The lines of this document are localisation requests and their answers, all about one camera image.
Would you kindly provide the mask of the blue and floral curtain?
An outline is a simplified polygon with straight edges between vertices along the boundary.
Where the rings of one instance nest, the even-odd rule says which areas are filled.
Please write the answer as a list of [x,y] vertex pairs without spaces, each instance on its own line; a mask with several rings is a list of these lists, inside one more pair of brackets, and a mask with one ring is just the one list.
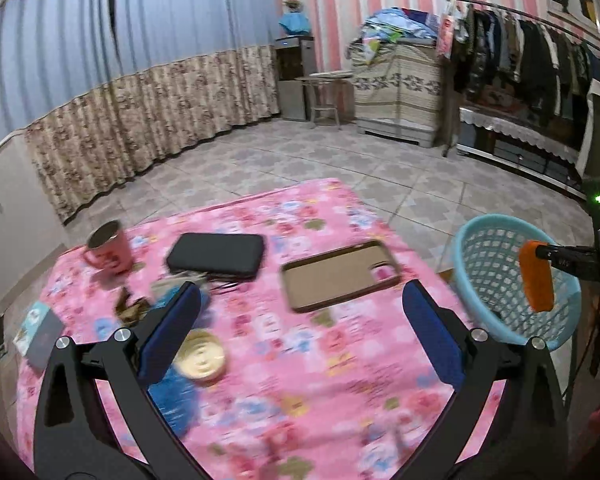
[[278,113],[274,0],[0,0],[0,141],[61,219]]

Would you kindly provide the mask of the blue bag on dispenser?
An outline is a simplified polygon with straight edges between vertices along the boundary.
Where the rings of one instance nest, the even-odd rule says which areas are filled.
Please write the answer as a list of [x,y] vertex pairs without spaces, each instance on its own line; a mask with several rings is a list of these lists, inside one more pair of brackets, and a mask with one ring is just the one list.
[[311,23],[302,12],[285,13],[280,17],[278,24],[288,36],[311,35]]

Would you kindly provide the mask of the round tin can lid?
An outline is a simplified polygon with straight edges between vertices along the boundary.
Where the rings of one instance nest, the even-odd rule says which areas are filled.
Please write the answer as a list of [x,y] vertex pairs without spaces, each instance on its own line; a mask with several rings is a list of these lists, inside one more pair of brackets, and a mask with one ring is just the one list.
[[173,366],[178,373],[197,384],[211,384],[226,371],[227,353],[215,334],[196,328],[183,340]]

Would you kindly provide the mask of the brown phone case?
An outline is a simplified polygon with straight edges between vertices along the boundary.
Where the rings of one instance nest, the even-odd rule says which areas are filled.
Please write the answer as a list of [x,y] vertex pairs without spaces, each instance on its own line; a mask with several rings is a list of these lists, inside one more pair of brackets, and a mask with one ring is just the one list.
[[288,307],[308,313],[396,286],[401,267],[380,240],[288,262],[280,268]]

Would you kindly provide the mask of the low tv bench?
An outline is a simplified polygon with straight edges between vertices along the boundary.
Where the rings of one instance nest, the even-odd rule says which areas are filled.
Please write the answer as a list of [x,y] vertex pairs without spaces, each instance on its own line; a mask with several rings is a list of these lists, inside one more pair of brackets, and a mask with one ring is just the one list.
[[514,170],[576,200],[585,199],[576,150],[480,108],[461,106],[458,114],[455,146],[460,154]]

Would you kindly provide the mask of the clothes rack with clothes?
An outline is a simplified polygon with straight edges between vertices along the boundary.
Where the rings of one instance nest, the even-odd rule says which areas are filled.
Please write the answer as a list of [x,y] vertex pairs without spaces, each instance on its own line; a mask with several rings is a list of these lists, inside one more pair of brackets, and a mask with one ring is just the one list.
[[438,47],[465,101],[542,128],[576,128],[586,117],[591,82],[600,82],[600,57],[586,42],[481,3],[460,8],[446,0]]

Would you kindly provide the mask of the light blue plastic basket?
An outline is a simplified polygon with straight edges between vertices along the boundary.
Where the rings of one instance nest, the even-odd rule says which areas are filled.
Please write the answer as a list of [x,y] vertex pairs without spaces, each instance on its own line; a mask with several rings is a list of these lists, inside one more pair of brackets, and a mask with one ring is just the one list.
[[532,224],[505,214],[483,214],[469,220],[454,236],[452,261],[457,296],[468,315],[495,339],[526,344],[543,339],[550,351],[576,330],[582,309],[580,282],[554,270],[554,308],[531,309],[520,273],[518,252],[528,240],[553,240]]

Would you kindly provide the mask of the small stool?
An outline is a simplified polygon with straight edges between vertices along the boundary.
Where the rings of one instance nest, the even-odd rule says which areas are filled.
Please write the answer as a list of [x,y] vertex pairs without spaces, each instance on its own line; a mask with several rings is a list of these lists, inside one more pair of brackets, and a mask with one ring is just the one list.
[[297,78],[309,99],[309,124],[315,128],[323,119],[331,119],[338,129],[355,122],[353,74],[333,70]]

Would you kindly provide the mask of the water dispenser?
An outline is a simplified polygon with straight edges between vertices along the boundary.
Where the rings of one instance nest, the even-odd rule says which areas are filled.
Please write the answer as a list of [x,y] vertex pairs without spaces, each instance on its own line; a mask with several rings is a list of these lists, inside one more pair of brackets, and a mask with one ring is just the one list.
[[278,38],[274,42],[274,52],[280,116],[305,122],[309,119],[309,98],[303,79],[317,71],[314,38]]

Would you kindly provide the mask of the pink mug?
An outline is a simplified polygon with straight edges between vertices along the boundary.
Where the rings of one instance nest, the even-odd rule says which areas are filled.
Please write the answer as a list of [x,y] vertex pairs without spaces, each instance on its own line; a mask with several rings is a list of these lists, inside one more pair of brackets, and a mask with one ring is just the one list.
[[109,274],[129,272],[133,266],[131,245],[120,220],[110,220],[87,239],[83,260],[92,268]]

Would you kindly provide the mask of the white cabinet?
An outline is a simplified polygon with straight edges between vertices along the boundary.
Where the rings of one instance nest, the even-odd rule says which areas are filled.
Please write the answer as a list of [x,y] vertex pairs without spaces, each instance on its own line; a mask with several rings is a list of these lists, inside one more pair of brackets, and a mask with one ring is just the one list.
[[53,263],[68,244],[21,132],[0,142],[0,312]]

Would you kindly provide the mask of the black zip case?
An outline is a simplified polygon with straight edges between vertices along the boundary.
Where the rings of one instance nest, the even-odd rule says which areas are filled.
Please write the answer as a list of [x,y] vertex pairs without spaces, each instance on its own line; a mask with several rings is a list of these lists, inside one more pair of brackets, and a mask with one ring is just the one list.
[[166,266],[172,273],[249,281],[257,276],[264,251],[264,237],[257,234],[184,233],[166,256]]

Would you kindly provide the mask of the blue plastic bag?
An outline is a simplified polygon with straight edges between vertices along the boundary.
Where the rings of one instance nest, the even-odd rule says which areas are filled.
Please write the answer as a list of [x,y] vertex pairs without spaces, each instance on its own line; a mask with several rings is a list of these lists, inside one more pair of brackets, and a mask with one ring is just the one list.
[[173,366],[176,352],[197,318],[208,304],[207,295],[193,283],[185,283],[163,296],[150,313],[161,313],[163,319],[149,339],[144,364],[148,393],[158,411],[179,438],[184,438],[196,422],[198,393],[193,381],[178,373]]

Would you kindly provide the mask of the covered chest with cloth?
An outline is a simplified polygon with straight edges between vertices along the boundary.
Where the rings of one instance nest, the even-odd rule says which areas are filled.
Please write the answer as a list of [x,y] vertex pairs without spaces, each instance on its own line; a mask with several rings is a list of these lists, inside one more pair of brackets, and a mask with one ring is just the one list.
[[442,125],[443,70],[431,40],[382,42],[365,57],[350,44],[358,131],[430,148]]

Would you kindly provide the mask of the beige cloth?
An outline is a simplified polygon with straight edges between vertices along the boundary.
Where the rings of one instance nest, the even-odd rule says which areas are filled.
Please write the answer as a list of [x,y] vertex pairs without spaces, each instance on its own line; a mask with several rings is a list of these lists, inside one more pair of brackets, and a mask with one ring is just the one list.
[[193,283],[197,286],[204,287],[207,283],[207,275],[204,273],[185,271],[159,278],[150,285],[151,296],[155,300],[159,300],[163,296],[166,296],[170,290],[179,289],[185,283]]

